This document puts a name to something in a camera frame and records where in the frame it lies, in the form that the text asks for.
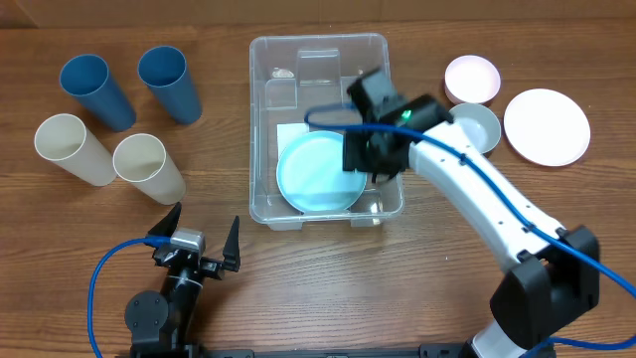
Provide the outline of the grey bowl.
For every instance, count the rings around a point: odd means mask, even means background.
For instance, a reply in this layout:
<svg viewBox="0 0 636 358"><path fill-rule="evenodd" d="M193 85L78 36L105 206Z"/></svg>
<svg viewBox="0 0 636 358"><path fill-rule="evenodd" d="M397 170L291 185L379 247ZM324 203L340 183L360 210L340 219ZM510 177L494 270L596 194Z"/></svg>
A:
<svg viewBox="0 0 636 358"><path fill-rule="evenodd" d="M501 123L488 107L477 103L461 103L453 106L449 112L482 154L489 155L499 144Z"/></svg>

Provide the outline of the pink bowl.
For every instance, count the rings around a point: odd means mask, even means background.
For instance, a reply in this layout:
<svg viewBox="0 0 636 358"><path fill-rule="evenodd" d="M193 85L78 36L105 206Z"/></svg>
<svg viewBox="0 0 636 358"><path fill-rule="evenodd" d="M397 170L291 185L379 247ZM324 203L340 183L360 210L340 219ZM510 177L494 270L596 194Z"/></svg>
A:
<svg viewBox="0 0 636 358"><path fill-rule="evenodd" d="M500 88L498 69L480 56L460 56L449 63L444 73L446 96L455 104L486 103L498 94Z"/></svg>

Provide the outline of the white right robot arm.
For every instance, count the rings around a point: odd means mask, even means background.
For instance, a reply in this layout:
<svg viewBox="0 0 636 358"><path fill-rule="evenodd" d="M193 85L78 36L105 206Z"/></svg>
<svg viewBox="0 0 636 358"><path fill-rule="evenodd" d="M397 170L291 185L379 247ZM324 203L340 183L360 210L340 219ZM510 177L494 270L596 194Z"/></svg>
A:
<svg viewBox="0 0 636 358"><path fill-rule="evenodd" d="M476 230L504 274L490 299L492 323L458 356L551 356L556 332L598 304L597 238L536 208L430 95L355 94L346 107L362 122L344 129L345 169L422 176Z"/></svg>

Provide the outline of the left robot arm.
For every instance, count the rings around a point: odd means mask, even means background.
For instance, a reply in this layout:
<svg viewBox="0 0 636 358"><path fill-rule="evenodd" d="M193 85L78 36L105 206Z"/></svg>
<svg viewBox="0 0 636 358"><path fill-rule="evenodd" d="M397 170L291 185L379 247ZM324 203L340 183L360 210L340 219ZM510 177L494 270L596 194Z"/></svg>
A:
<svg viewBox="0 0 636 358"><path fill-rule="evenodd" d="M166 241L155 246L153 260L167 273L160 290L142 291L127 303L124 320L131 332L132 357L206 357L207 349L188 339L204 280L221 280L227 271L239 271L239 218L234 218L224 258L218 261L204 256L202 232L178 227L181 210L176 203L146 235Z"/></svg>

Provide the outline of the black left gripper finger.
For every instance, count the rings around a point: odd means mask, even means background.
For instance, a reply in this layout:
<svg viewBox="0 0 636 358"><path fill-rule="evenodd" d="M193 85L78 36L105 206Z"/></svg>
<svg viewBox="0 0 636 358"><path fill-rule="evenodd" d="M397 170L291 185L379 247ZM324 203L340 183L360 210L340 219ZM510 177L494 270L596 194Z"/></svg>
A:
<svg viewBox="0 0 636 358"><path fill-rule="evenodd" d="M177 230L181 211L182 204L177 202L170 212L147 232L147 236L171 238Z"/></svg>
<svg viewBox="0 0 636 358"><path fill-rule="evenodd" d="M223 268L233 272L238 272L240 268L239 251L239 216L235 216L233 224L228 234L223 249Z"/></svg>

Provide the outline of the pink plate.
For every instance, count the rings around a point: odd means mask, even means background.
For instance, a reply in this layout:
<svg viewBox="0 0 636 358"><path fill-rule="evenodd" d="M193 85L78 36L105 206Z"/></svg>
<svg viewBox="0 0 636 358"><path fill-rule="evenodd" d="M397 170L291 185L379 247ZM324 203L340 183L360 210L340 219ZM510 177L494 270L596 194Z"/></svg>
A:
<svg viewBox="0 0 636 358"><path fill-rule="evenodd" d="M508 141L521 156L549 167L577 161L591 138L581 107L552 89L528 89L516 95L506 107L503 124Z"/></svg>

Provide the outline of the light blue plate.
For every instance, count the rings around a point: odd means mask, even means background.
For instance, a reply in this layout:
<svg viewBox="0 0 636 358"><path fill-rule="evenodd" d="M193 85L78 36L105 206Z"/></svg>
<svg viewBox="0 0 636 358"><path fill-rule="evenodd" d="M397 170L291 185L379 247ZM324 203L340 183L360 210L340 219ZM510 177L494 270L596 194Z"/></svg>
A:
<svg viewBox="0 0 636 358"><path fill-rule="evenodd" d="M362 195L367 175L343 169L344 136L312 131L291 141L280 155L276 182L284 199L302 213L349 209Z"/></svg>

